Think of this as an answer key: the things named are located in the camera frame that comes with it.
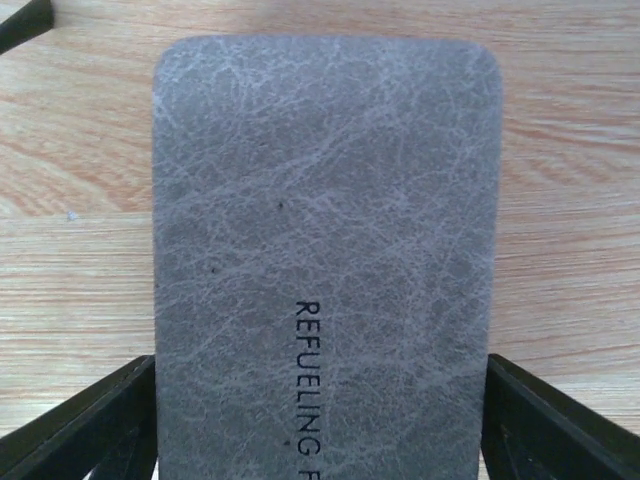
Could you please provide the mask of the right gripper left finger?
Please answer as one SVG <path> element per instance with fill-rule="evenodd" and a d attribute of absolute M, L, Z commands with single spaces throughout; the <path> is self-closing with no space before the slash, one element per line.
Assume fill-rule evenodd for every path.
<path fill-rule="evenodd" d="M 3 479 L 150 479 L 155 465 L 152 355 L 1 438 Z"/>

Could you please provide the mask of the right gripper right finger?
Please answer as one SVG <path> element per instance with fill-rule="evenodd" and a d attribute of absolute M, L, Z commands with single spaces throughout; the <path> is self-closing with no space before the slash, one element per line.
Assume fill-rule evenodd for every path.
<path fill-rule="evenodd" d="M 506 358 L 488 357 L 482 454 L 491 479 L 637 479 L 639 437 Z"/>

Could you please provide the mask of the grey glasses case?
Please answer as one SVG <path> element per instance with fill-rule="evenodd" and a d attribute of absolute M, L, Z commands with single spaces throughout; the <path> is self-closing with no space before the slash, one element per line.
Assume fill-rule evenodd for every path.
<path fill-rule="evenodd" d="M 160 477 L 476 478 L 494 56 L 201 36 L 152 97 Z"/>

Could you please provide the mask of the dark aviator sunglasses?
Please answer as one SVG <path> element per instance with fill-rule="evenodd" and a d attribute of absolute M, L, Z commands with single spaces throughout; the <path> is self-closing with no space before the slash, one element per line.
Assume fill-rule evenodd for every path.
<path fill-rule="evenodd" d="M 31 0 L 0 27 L 0 54 L 52 30 L 55 8 L 51 0 Z"/>

